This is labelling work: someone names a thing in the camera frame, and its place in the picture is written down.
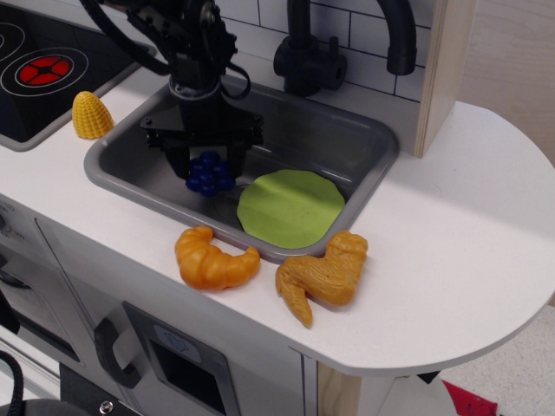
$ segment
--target red object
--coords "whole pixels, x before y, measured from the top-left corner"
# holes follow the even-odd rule
[[[60,81],[71,69],[63,56],[44,56],[25,65],[17,75],[23,85],[42,86]]]
[[[460,416],[496,416],[497,403],[443,381]]]

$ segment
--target green cloth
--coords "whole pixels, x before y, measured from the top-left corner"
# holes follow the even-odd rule
[[[317,243],[345,206],[330,180],[309,171],[282,170],[256,179],[237,215],[249,235],[285,249]]]

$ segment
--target stovetop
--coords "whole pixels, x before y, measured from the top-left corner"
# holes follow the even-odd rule
[[[0,145],[37,146],[78,93],[101,96],[138,67],[99,31],[0,3]]]

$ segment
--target gray sink basin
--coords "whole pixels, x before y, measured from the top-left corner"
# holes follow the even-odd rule
[[[233,90],[239,81],[226,77],[224,83]],[[143,117],[172,102],[168,87],[162,88],[97,141],[85,158],[88,177],[188,226],[208,225],[217,238],[240,249],[252,245],[273,263],[322,255],[330,237],[352,225],[398,154],[395,136],[376,120],[253,84],[249,96],[233,105],[263,115],[264,144],[247,152],[245,172],[234,189],[205,198],[185,187],[160,149],[147,146],[140,127]],[[192,157],[202,150],[191,148]],[[246,234],[238,221],[241,192],[259,176],[281,169],[313,171],[334,182],[345,198],[336,221],[309,247],[277,247]]]

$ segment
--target oven window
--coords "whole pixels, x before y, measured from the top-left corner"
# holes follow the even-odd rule
[[[221,414],[225,414],[218,383],[212,374],[156,342],[151,341],[151,344],[167,382]]]

